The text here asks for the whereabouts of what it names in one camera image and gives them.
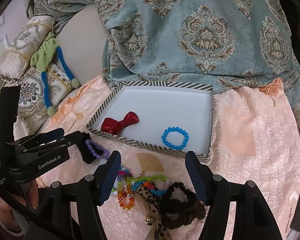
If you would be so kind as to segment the leopard print ribbon bow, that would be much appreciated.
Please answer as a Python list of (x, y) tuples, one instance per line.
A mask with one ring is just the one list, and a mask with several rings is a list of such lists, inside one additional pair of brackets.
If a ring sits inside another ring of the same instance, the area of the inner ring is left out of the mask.
[(150, 226), (146, 239), (171, 239), (170, 231), (162, 223), (162, 215), (159, 212), (159, 197), (151, 193), (143, 185), (138, 186), (136, 194), (142, 200), (147, 213), (145, 220), (147, 225)]

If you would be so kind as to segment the green and blue plush toy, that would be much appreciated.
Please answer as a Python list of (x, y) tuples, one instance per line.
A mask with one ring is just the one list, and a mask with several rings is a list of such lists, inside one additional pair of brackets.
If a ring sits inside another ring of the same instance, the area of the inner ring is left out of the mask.
[(80, 81), (76, 79), (66, 64), (63, 56), (62, 49), (56, 39), (54, 33), (50, 33), (43, 40), (40, 48), (32, 55), (30, 59), (30, 66), (36, 67), (40, 73), (43, 85), (44, 85), (44, 102), (47, 107), (47, 114), (49, 117), (52, 117), (57, 112), (56, 108), (52, 105), (50, 101), (50, 87), (47, 79), (47, 69), (49, 64), (52, 62), (54, 55), (57, 54), (58, 59), (61, 62), (61, 65), (65, 71), (65, 74), (71, 81), (71, 86), (76, 89), (80, 87)]

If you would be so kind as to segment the cream embroidered bolster pillow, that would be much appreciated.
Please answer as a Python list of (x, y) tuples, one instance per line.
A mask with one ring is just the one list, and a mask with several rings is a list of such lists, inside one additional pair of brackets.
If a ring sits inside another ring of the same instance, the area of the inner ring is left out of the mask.
[(13, 83), (21, 79), (34, 52), (55, 25), (52, 16), (33, 16), (0, 56), (0, 80)]

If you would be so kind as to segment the pink quilted bedspread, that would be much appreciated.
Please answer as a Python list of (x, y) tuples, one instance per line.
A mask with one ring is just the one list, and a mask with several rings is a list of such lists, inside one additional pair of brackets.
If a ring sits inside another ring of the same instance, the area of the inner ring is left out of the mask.
[[(276, 219), (282, 239), (286, 239), (300, 195), (300, 135), (282, 82), (274, 81), (270, 87), (241, 87), (214, 96), (215, 120), (206, 165), (230, 182), (254, 181)], [(95, 77), (63, 100), (57, 117), (46, 123), (44, 132), (58, 127), (65, 132), (88, 132), (87, 123), (110, 93), (102, 77)], [(110, 152), (120, 151), (124, 167), (134, 176), (142, 172), (136, 155), (145, 153), (160, 160), (163, 173), (172, 183), (181, 181), (194, 191), (184, 160), (95, 134), (91, 137)], [(69, 148), (69, 153), (68, 161), (37, 179), (40, 187), (49, 187), (54, 181), (77, 182), (93, 173), (92, 165), (82, 160), (77, 147)], [(137, 198), (135, 207), (127, 211), (111, 196), (98, 211), (108, 239), (150, 239), (149, 233), (154, 232), (155, 225), (146, 223), (148, 212), (141, 199)]]

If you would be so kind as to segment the dark brown scrunchie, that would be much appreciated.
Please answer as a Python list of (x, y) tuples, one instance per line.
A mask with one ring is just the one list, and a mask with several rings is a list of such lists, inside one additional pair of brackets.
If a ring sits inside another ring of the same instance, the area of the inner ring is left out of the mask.
[(162, 195), (159, 213), (163, 226), (171, 230), (190, 225), (195, 218), (202, 220), (206, 216), (205, 205), (197, 195), (178, 182), (173, 183)]

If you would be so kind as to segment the striped white tray box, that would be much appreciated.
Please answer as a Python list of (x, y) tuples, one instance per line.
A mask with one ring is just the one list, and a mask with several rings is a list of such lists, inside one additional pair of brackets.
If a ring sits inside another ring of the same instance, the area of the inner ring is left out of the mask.
[[(200, 161), (210, 153), (214, 120), (213, 87), (211, 85), (174, 81), (122, 82), (102, 100), (87, 129), (95, 135), (129, 146), (184, 158), (193, 151)], [(119, 135), (101, 130), (105, 118), (121, 121), (134, 112), (139, 122)], [(188, 135), (181, 150), (169, 148), (162, 135), (169, 127), (179, 127)]]

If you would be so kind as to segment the teal damask blanket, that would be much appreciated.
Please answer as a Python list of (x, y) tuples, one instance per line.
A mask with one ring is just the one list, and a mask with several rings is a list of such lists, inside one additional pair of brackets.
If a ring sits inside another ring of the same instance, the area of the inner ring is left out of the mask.
[(291, 106), (300, 101), (300, 65), (279, 0), (27, 0), (56, 31), (94, 5), (108, 31), (102, 76), (128, 81), (211, 85), (216, 93), (258, 88), (281, 78)]

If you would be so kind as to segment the floral embroidered cushion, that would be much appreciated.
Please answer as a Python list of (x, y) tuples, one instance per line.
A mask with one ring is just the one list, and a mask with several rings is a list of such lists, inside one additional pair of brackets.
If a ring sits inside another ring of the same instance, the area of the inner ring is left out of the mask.
[[(47, 69), (47, 81), (50, 100), (53, 107), (72, 91), (71, 81), (66, 73), (51, 62)], [(18, 83), (4, 83), (3, 87), (20, 86), (17, 122), (14, 123), (14, 136), (19, 139), (37, 133), (49, 118), (44, 102), (44, 84), (40, 73), (35, 68), (28, 68), (23, 79)]]

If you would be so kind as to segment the red bow hair clip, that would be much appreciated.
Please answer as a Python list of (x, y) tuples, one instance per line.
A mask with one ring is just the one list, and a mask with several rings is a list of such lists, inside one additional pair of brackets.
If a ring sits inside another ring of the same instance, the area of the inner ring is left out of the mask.
[(105, 118), (101, 125), (101, 131), (109, 134), (119, 135), (124, 128), (134, 125), (138, 122), (139, 117), (137, 114), (130, 111), (120, 121), (117, 121), (113, 118)]

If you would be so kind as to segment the beige pillow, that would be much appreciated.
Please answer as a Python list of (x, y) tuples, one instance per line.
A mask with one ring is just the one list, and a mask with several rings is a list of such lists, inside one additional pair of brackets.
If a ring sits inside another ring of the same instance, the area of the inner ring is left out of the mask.
[(76, 13), (57, 35), (65, 62), (82, 85), (102, 73), (108, 33), (93, 4)]

